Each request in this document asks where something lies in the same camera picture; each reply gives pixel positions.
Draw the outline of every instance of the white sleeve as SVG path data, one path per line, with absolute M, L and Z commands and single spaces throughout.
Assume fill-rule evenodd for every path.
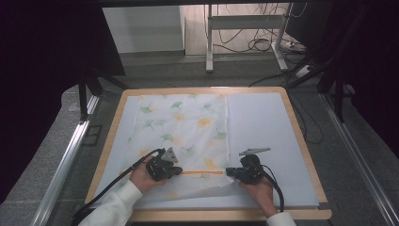
M 290 213 L 282 212 L 266 220 L 269 226 L 296 226 L 293 218 L 291 217 Z
M 102 204 L 83 219 L 79 226 L 124 226 L 132 215 L 133 204 L 142 196 L 140 190 L 128 181 L 119 190 L 107 194 Z

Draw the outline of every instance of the cable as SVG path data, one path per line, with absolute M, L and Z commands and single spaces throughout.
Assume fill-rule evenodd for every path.
M 287 90 L 287 95 L 288 95 L 288 98 L 290 99 L 291 105 L 293 106 L 294 110 L 296 110 L 297 115 L 299 116 L 299 118 L 302 121 L 302 124 L 303 124 L 302 136 L 306 140 L 306 136 L 308 135 L 308 126 L 306 124 L 305 118 L 303 117 L 302 113 L 299 111 L 299 108 L 296 106 L 295 102 L 291 99 L 291 96 L 290 96 L 288 90 Z
M 290 15 L 293 16 L 293 17 L 296 17 L 296 18 L 302 16 L 302 14 L 305 11 L 307 5 L 308 5 L 308 2 L 305 3 L 305 7 L 302 9 L 302 12 L 298 16 L 295 16 L 293 13 L 291 13 Z
M 227 4 L 226 4 L 226 10 L 229 12 L 229 14 L 231 15 L 231 12 L 229 11 L 229 9 L 227 8 Z
M 282 194 L 281 189 L 279 188 L 279 184 L 276 181 L 276 178 L 273 179 L 271 176 L 269 176 L 269 174 L 267 174 L 264 170 L 262 170 L 263 176 L 269 180 L 269 182 L 272 184 L 272 186 L 276 189 L 277 193 L 279 194 L 279 211 L 282 213 L 284 212 L 284 196 Z
M 298 63 L 300 62 L 300 60 L 297 61 L 297 62 L 294 62 L 294 61 L 292 61 L 291 59 L 289 59 L 288 56 L 299 56 L 299 55 L 306 55 L 306 54 L 305 54 L 305 53 L 286 53 L 286 54 L 284 54 L 283 56 L 284 56 L 284 59 L 285 59 L 286 61 L 288 61 L 288 62 L 290 62 L 290 63 L 292 63 L 292 64 L 298 64 Z
M 206 18 L 205 18 L 205 5 L 203 5 L 203 24 L 204 24 L 204 28 L 205 28 L 205 36 L 206 36 L 206 40 L 208 40 L 208 32 L 206 31 Z
M 331 222 L 331 219 L 328 219 L 327 223 L 328 223 L 329 226 L 334 226 L 334 224 Z
M 275 75 L 272 75 L 272 76 L 267 76 L 265 78 L 261 78 L 259 80 L 256 80 L 255 82 L 252 82 L 251 84 L 249 84 L 249 87 L 252 87 L 252 86 L 254 86 L 254 85 L 256 85 L 256 84 L 258 84 L 260 82 L 263 82 L 264 80 L 271 79 L 271 78 L 274 78 L 274 77 L 283 76 L 283 75 L 288 75 L 287 76 L 287 79 L 288 79 L 290 76 L 292 76 L 292 74 L 296 74 L 301 69 L 301 67 L 306 65 L 310 60 L 311 60 L 311 56 L 305 56 L 303 59 L 301 59 L 301 61 L 299 61 L 298 64 L 296 64 L 294 66 L 294 68 L 292 70 L 290 70 L 288 72 L 285 72 L 285 73 L 279 73 L 279 74 L 275 74 Z
M 311 120 L 314 122 L 314 124 L 316 124 L 318 130 L 320 131 L 321 138 L 320 138 L 319 140 L 317 140 L 317 141 L 311 141 L 311 140 L 309 140 L 309 139 L 307 138 L 307 134 L 304 135 L 305 140 L 308 141 L 308 142 L 311 143 L 311 144 L 321 144 L 321 143 L 323 142 L 324 138 L 325 138 L 322 128 L 321 128 L 320 125 L 317 123 L 317 121 L 314 119 L 314 117 L 311 115 L 311 113 L 309 113 L 309 111 L 303 106 L 303 104 L 302 104 L 302 102 L 299 100 L 299 98 L 298 98 L 295 94 L 293 94 L 293 93 L 290 93 L 290 95 L 293 95 L 293 96 L 296 98 L 296 100 L 299 102 L 299 105 L 300 105 L 300 106 L 302 107 L 302 109 L 306 112 L 306 114 L 309 115 L 309 117 L 311 118 Z
M 98 194 L 92 201 L 84 205 L 82 208 L 80 208 L 72 217 L 72 219 L 75 219 L 79 215 L 81 215 L 85 210 L 87 210 L 93 203 L 95 203 L 97 200 L 99 200 L 112 186 L 114 186 L 120 179 L 122 179 L 124 176 L 126 176 L 129 172 L 131 172 L 134 168 L 136 168 L 139 164 L 141 164 L 148 156 L 150 156 L 153 153 L 158 152 L 158 150 L 153 150 L 150 153 L 146 154 L 144 157 L 141 157 L 136 161 L 130 168 L 128 168 L 124 173 L 122 173 L 120 176 L 118 176 L 115 180 L 113 180 L 100 194 Z
M 255 13 L 256 10 L 258 10 L 258 8 L 259 8 L 259 9 L 261 10 L 261 14 L 265 15 L 266 10 L 267 10 L 267 6 L 268 6 L 268 5 L 266 4 L 265 8 L 263 9 L 263 4 L 259 4 L 258 7 L 254 10 L 253 13 Z M 203 13 L 203 14 L 204 14 L 204 23 L 206 24 L 206 21 L 205 21 L 205 20 L 206 20 L 206 19 L 205 19 L 205 7 L 204 7 L 204 13 Z M 227 41 L 224 41 L 224 40 L 222 39 L 221 32 L 220 32 L 220 30 L 219 30 L 218 33 L 219 33 L 220 41 L 221 41 L 223 44 L 227 44 L 227 43 L 229 43 L 230 41 L 234 40 L 243 30 L 244 30 L 244 29 L 239 30 L 232 38 L 230 38 L 230 39 L 227 40 Z M 266 51 L 268 51 L 268 50 L 271 48 L 272 39 L 270 39 L 270 40 L 268 40 L 268 39 L 257 39 L 258 33 L 259 33 L 259 29 L 256 31 L 256 33 L 255 33 L 255 35 L 254 35 L 254 38 L 248 42 L 248 48 L 247 48 L 246 50 L 233 50 L 233 49 L 231 49 L 231 48 L 229 48 L 229 47 L 226 47 L 226 46 L 220 45 L 220 44 L 213 44 L 213 46 L 220 47 L 220 48 L 224 48 L 224 49 L 227 49 L 227 50 L 229 50 L 229 51 L 231 51 L 231 52 L 238 53 L 238 54 L 243 54 L 243 53 L 250 52 L 250 51 L 254 51 L 254 52 L 266 52 Z M 269 43 L 269 45 L 267 46 L 267 48 L 262 49 L 262 48 L 260 48 L 260 47 L 258 46 L 258 44 L 260 44 L 260 43 L 265 43 L 265 42 L 268 42 L 268 43 Z
M 269 30 L 269 29 L 263 29 L 263 32 L 264 31 L 268 31 L 268 32 L 270 32 L 270 33 L 272 33 L 272 35 L 274 35 L 274 36 L 277 36 L 278 34 L 276 34 L 276 33 L 274 33 L 273 31 L 271 31 L 271 30 Z M 292 41 L 292 40 L 286 40 L 286 41 L 290 41 L 290 42 L 292 42 L 292 43 L 295 43 L 295 44 L 302 44 L 301 42 L 298 42 L 298 41 Z
M 263 166 L 264 168 L 267 168 L 267 169 L 270 171 L 270 173 L 272 174 L 273 179 L 277 182 L 276 177 L 275 177 L 273 171 L 272 171 L 269 167 L 267 167 L 266 165 L 261 165 L 261 166 Z

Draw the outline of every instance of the black cable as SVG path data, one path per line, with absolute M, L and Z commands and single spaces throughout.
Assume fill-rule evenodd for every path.
M 277 182 L 276 177 L 275 177 L 273 171 L 272 171 L 269 167 L 267 167 L 266 165 L 261 165 L 261 166 L 263 166 L 264 168 L 267 168 L 267 169 L 270 171 L 270 173 L 272 174 L 273 179 Z
M 327 223 L 328 223 L 329 226 L 334 226 L 334 224 L 331 222 L 331 219 L 328 219 Z
M 266 10 L 267 10 L 267 4 L 266 4 L 266 7 L 264 8 L 264 10 L 263 10 L 263 4 L 260 4 L 260 5 L 255 9 L 255 11 L 256 11 L 258 8 L 261 8 L 261 11 L 262 11 L 261 13 L 262 13 L 263 15 L 265 15 Z M 218 14 L 219 14 L 219 7 L 218 7 L 218 5 L 217 5 L 217 15 L 218 15 Z M 221 32 L 220 32 L 220 30 L 219 30 L 218 33 L 219 33 L 220 41 L 221 41 L 223 44 L 227 44 L 227 43 L 229 43 L 230 41 L 234 40 L 243 30 L 244 30 L 244 29 L 239 30 L 232 38 L 230 38 L 230 39 L 227 40 L 227 41 L 224 41 L 224 40 L 222 39 L 222 37 L 221 37 Z M 246 53 L 246 52 L 249 52 L 249 51 L 266 52 L 266 51 L 268 51 L 268 50 L 270 49 L 270 47 L 271 47 L 271 42 L 272 42 L 272 41 L 271 41 L 271 39 L 270 39 L 270 40 L 268 40 L 268 39 L 257 39 L 256 37 L 257 37 L 258 33 L 259 33 L 259 29 L 256 31 L 256 33 L 255 33 L 255 35 L 254 35 L 254 38 L 248 42 L 248 48 L 247 48 L 246 50 L 233 50 L 233 49 L 231 49 L 231 48 L 228 48 L 228 47 L 226 47 L 226 46 L 224 46 L 224 45 L 220 45 L 220 44 L 213 44 L 213 46 L 220 47 L 220 48 L 224 48 L 224 49 L 227 49 L 227 50 L 229 50 L 229 51 L 231 51 L 231 52 L 238 53 L 238 54 L 243 54 L 243 53 Z M 269 43 L 269 45 L 267 46 L 266 49 L 261 49 L 261 48 L 259 48 L 259 47 L 257 46 L 257 44 L 259 44 L 259 43 L 264 43 L 264 42 L 268 42 L 268 43 Z
M 298 56 L 298 55 L 305 55 L 304 53 L 288 53 L 288 54 L 284 54 L 284 59 L 287 60 L 288 62 L 292 63 L 292 64 L 298 64 L 300 61 L 298 62 L 293 62 L 291 59 L 288 58 L 288 56 Z
M 205 26 L 205 36 L 206 36 L 206 39 L 208 40 L 208 32 L 206 31 L 205 5 L 203 5 L 203 24 Z
M 279 194 L 279 211 L 282 213 L 284 212 L 284 195 L 282 194 L 281 189 L 279 188 L 279 184 L 275 179 L 273 179 L 269 174 L 267 174 L 264 170 L 262 170 L 263 176 L 269 180 L 272 186 L 276 189 L 277 193 Z
M 141 164 L 148 156 L 150 156 L 153 153 L 158 152 L 158 150 L 151 151 L 150 153 L 146 154 L 144 157 L 141 157 L 136 161 L 130 168 L 128 168 L 125 172 L 123 172 L 120 176 L 118 176 L 116 179 L 114 179 L 100 194 L 98 194 L 92 201 L 84 205 L 82 208 L 80 208 L 72 218 L 76 218 L 80 214 L 82 214 L 85 210 L 87 210 L 93 203 L 95 203 L 97 200 L 99 200 L 112 186 L 114 186 L 120 179 L 122 179 L 124 176 L 126 176 L 129 172 L 131 172 L 134 168 L 136 168 L 139 164 Z
M 297 54 L 297 55 L 306 55 L 310 53 L 308 50 L 295 50 L 295 49 L 289 49 L 283 46 L 280 46 L 279 49 L 282 51 L 282 53 L 287 53 L 287 54 Z
M 303 131 L 302 131 L 303 134 L 302 134 L 302 136 L 306 140 L 306 136 L 308 134 L 308 125 L 306 124 L 305 118 L 303 117 L 302 113 L 299 111 L 299 108 L 296 106 L 295 102 L 291 99 L 291 95 L 288 92 L 288 90 L 287 90 L 287 95 L 288 95 L 288 99 L 290 99 L 291 105 L 296 110 L 296 113 L 299 116 L 299 118 L 302 120 L 302 123 L 303 123 Z
M 301 69 L 302 66 L 306 65 L 306 64 L 310 61 L 310 59 L 311 59 L 310 56 L 305 56 L 305 57 L 302 58 L 301 61 L 299 61 L 299 63 L 298 63 L 297 65 L 295 65 L 294 68 L 291 69 L 290 71 L 285 72 L 285 73 L 279 73 L 279 74 L 275 74 L 275 75 L 272 75 L 272 76 L 267 76 L 267 77 L 261 78 L 261 79 L 259 79 L 259 80 L 256 80 L 255 82 L 252 82 L 251 84 L 249 84 L 249 87 L 252 87 L 252 86 L 254 86 L 254 85 L 256 85 L 256 84 L 258 84 L 258 83 L 260 83 L 260 82 L 263 82 L 264 80 L 271 79 L 271 78 L 274 78 L 274 77 L 279 77 L 279 76 L 284 76 L 284 75 L 288 75 L 287 77 L 290 77 L 292 74 L 297 73 L 297 72 Z
M 229 11 L 229 9 L 227 8 L 227 4 L 226 4 L 226 10 L 229 12 L 229 14 L 231 15 L 231 12 Z
M 272 30 L 269 30 L 269 29 L 263 29 L 263 32 L 264 31 L 268 31 L 269 33 L 271 33 L 272 35 L 274 35 L 274 36 L 277 36 L 278 34 L 276 34 L 276 33 L 274 33 Z M 298 42 L 298 41 L 292 41 L 292 40 L 286 40 L 286 41 L 289 41 L 289 42 L 292 42 L 292 43 L 294 43 L 294 44 L 302 44 L 301 42 Z
M 314 117 L 311 115 L 311 113 L 309 113 L 309 111 L 306 110 L 306 108 L 302 105 L 302 102 L 299 100 L 299 98 L 298 98 L 296 95 L 294 95 L 294 94 L 292 94 L 292 95 L 297 99 L 297 101 L 299 102 L 299 105 L 300 105 L 300 106 L 302 107 L 302 109 L 306 112 L 306 114 L 308 114 L 309 117 L 311 118 L 311 120 L 316 124 L 316 126 L 317 126 L 317 128 L 319 129 L 320 134 L 321 134 L 321 138 L 320 138 L 320 140 L 318 140 L 318 141 L 311 141 L 311 140 L 307 139 L 306 136 L 304 136 L 304 137 L 305 137 L 305 140 L 308 141 L 308 142 L 311 143 L 311 144 L 321 144 L 321 143 L 323 142 L 324 138 L 325 138 L 322 128 L 321 128 L 320 125 L 317 123 L 317 121 L 314 119 Z

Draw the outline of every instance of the floral towel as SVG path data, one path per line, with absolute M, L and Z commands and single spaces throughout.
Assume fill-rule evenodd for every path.
M 225 175 L 207 173 L 230 165 L 227 119 L 226 95 L 140 96 L 123 169 L 152 150 L 171 147 L 179 160 L 175 166 L 194 174 L 173 177 L 155 197 L 209 196 L 204 191 L 231 183 Z

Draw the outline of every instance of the person's left hand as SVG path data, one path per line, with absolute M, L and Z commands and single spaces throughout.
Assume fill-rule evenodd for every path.
M 129 180 L 141 191 L 141 193 L 145 193 L 155 186 L 163 186 L 167 180 L 154 181 L 152 177 L 147 172 L 146 164 L 153 158 L 153 156 L 148 156 L 143 163 L 139 164 L 136 168 L 133 169 L 132 174 L 130 175 Z

